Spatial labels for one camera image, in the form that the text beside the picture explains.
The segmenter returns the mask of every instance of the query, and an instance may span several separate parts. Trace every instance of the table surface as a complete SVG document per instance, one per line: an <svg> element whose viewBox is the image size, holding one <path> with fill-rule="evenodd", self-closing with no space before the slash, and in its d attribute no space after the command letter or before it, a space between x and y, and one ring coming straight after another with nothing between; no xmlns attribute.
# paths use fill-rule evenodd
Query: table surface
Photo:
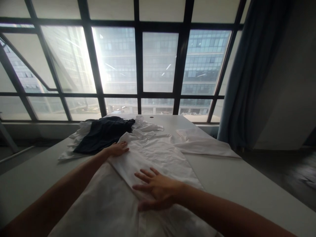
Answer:
<svg viewBox="0 0 316 237"><path fill-rule="evenodd" d="M135 115L119 115L132 118ZM177 129L195 128L179 115L143 115L178 136ZM3 227L54 183L89 157L58 162L69 138L0 176L0 223ZM297 236L316 235L316 213L242 159L185 157L207 192L247 207Z"/></svg>

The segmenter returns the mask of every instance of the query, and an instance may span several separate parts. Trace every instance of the white cloth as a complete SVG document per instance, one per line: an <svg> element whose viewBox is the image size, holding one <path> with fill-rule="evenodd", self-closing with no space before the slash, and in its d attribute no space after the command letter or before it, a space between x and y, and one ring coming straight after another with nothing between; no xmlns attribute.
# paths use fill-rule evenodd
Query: white cloth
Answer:
<svg viewBox="0 0 316 237"><path fill-rule="evenodd" d="M117 173L107 163L102 165L50 236L215 236L216 230L179 205L160 212L137 212L138 199L152 198L131 189L142 183L134 176L140 168L155 167L168 177L203 189L184 155L172 144L172 136L134 129L121 141L127 141L130 150L109 159Z"/></svg>
<svg viewBox="0 0 316 237"><path fill-rule="evenodd" d="M181 142L175 143L174 146L182 153L241 158L228 143L218 141L198 127L179 129L176 132L181 137Z"/></svg>
<svg viewBox="0 0 316 237"><path fill-rule="evenodd" d="M80 129L78 129L75 133L69 136L69 138L71 138L72 141L71 143L67 145L67 149L60 155L58 160L67 160L67 159L75 159L75 158L90 156L86 154L75 153L73 151L82 141L82 139L90 132L91 123L92 123L91 121L79 123ZM163 131L164 127L161 125L156 125L156 124L144 121L143 116L137 115L135 117L135 123L133 124L132 129L138 129L140 131L153 131L153 130Z"/></svg>

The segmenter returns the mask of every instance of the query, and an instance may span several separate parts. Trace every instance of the glass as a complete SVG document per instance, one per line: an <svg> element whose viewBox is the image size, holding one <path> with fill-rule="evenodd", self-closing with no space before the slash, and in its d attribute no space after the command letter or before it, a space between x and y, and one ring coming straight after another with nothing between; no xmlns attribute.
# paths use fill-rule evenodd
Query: glass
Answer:
<svg viewBox="0 0 316 237"><path fill-rule="evenodd" d="M16 92L7 72L5 71L1 63L0 63L0 92Z"/></svg>
<svg viewBox="0 0 316 237"><path fill-rule="evenodd" d="M63 92L96 93L82 26L42 26Z"/></svg>
<svg viewBox="0 0 316 237"><path fill-rule="evenodd" d="M174 99L142 98L142 114L172 115Z"/></svg>
<svg viewBox="0 0 316 237"><path fill-rule="evenodd" d="M207 122L211 99L180 99L179 115L191 122Z"/></svg>
<svg viewBox="0 0 316 237"><path fill-rule="evenodd" d="M30 14L24 0L1 0L0 16L30 18Z"/></svg>
<svg viewBox="0 0 316 237"><path fill-rule="evenodd" d="M178 33L143 32L145 92L172 92Z"/></svg>
<svg viewBox="0 0 316 237"><path fill-rule="evenodd" d="M88 0L88 5L92 20L134 20L131 0Z"/></svg>
<svg viewBox="0 0 316 237"><path fill-rule="evenodd" d="M36 16L49 19L81 19L77 0L32 0Z"/></svg>
<svg viewBox="0 0 316 237"><path fill-rule="evenodd" d="M11 23L0 23L0 27L13 27L13 28L34 28L32 24L11 24Z"/></svg>
<svg viewBox="0 0 316 237"><path fill-rule="evenodd" d="M226 67L226 71L225 71L225 75L224 75L224 79L222 82L222 86L221 86L219 95L225 95L225 93L226 93L227 83L228 83L228 80L230 77L231 69L232 69L234 61L235 61L235 57L236 57L237 49L239 46L241 34L242 34L242 31L238 31L236 34L236 38L235 38L234 45L233 45L233 48L232 48L231 53L230 53L230 57L228 60L228 64Z"/></svg>
<svg viewBox="0 0 316 237"><path fill-rule="evenodd" d="M31 120L18 96L0 96L0 118L2 120Z"/></svg>
<svg viewBox="0 0 316 237"><path fill-rule="evenodd" d="M211 122L220 122L222 116L224 100L217 100Z"/></svg>
<svg viewBox="0 0 316 237"><path fill-rule="evenodd" d="M66 97L66 103L73 121L101 118L97 98Z"/></svg>
<svg viewBox="0 0 316 237"><path fill-rule="evenodd" d="M107 114L138 114L137 98L105 98Z"/></svg>
<svg viewBox="0 0 316 237"><path fill-rule="evenodd" d="M48 91L9 46L4 46L4 51L26 93L58 93L56 91Z"/></svg>
<svg viewBox="0 0 316 237"><path fill-rule="evenodd" d="M103 92L137 94L135 29L93 27Z"/></svg>
<svg viewBox="0 0 316 237"><path fill-rule="evenodd" d="M36 34L4 33L49 88L56 88L40 40Z"/></svg>
<svg viewBox="0 0 316 237"><path fill-rule="evenodd" d="M139 0L140 21L183 22L183 0Z"/></svg>
<svg viewBox="0 0 316 237"><path fill-rule="evenodd" d="M59 97L34 96L28 99L39 120L68 120Z"/></svg>
<svg viewBox="0 0 316 237"><path fill-rule="evenodd" d="M234 23L240 0L195 0L192 22Z"/></svg>
<svg viewBox="0 0 316 237"><path fill-rule="evenodd" d="M182 95L214 95L230 33L190 31Z"/></svg>

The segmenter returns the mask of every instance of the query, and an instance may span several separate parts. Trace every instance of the metal frame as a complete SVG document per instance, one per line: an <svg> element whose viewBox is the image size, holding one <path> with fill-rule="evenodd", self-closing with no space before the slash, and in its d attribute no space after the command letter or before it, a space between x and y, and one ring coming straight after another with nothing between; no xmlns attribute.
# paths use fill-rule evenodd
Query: metal frame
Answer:
<svg viewBox="0 0 316 237"><path fill-rule="evenodd" d="M31 121L25 120L2 120L9 122L39 122L36 114L33 111L28 96L39 97L59 97L61 98L68 121L43 121L40 122L78 122L71 119L70 111L67 106L65 97L94 97L98 98L100 112L102 116L106 115L106 104L104 98L137 98L138 100L138 113L141 114L141 99L142 98L173 98L173 114L177 115L180 99L212 99L209 116L207 122L197 124L210 124L213 116L213 112L218 99L224 99L223 95L219 95L220 88L224 79L225 71L229 61L229 57L234 45L236 34L238 30L242 30L243 24L240 24L240 20L244 11L246 0L240 0L235 22L232 24L221 23L191 23L194 0L186 0L185 12L183 22L142 22L139 20L139 0L134 0L134 21L120 21L120 20L91 20L89 14L89 8L87 0L78 0L78 6L81 19L43 19L37 18L32 0L25 0L25 4L29 11L31 18L13 18L13 17L0 17L0 23L12 23L12 24L32 24L34 28L9 28L0 27L0 37L3 38L6 44L16 53L16 55L22 60L22 62L32 71L32 73L40 80L40 82L49 91L58 91L58 94L54 93L26 93L8 59L3 47L0 47L0 61L3 64L14 88L17 92L0 92L0 96L19 96L31 117ZM84 29L87 48L89 52L89 58L92 67L92 73L96 88L96 93L64 93L61 89L58 81L57 73L52 62L52 56L44 39L41 31L41 25L67 25L67 26L82 26ZM135 28L135 48L136 48L136 74L137 74L137 94L104 94L102 89L101 77L97 63L97 56L95 51L95 45L92 35L92 26L104 26L104 27L134 27ZM185 60L188 49L188 41L191 29L203 29L203 30L231 30L230 39L228 42L227 50L224 56L222 69L219 74L219 79L215 89L214 95L181 95L182 83L184 76ZM177 58L175 65L175 75L173 82L173 91L168 92L144 92L143 91L143 32L174 32L179 33ZM43 52L45 54L48 66L51 70L56 89L50 89L45 82L38 76L35 70L28 64L28 62L22 57L22 55L10 44L10 42L4 37L3 33L24 33L24 34L37 34L39 37Z"/></svg>

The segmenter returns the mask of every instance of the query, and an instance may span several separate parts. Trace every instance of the curtain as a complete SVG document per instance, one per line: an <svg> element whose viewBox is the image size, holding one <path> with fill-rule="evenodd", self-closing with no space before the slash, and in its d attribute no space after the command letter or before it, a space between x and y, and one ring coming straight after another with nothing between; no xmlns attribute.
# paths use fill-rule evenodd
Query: curtain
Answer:
<svg viewBox="0 0 316 237"><path fill-rule="evenodd" d="M250 147L252 112L282 40L292 0L252 0L228 81L217 139Z"/></svg>

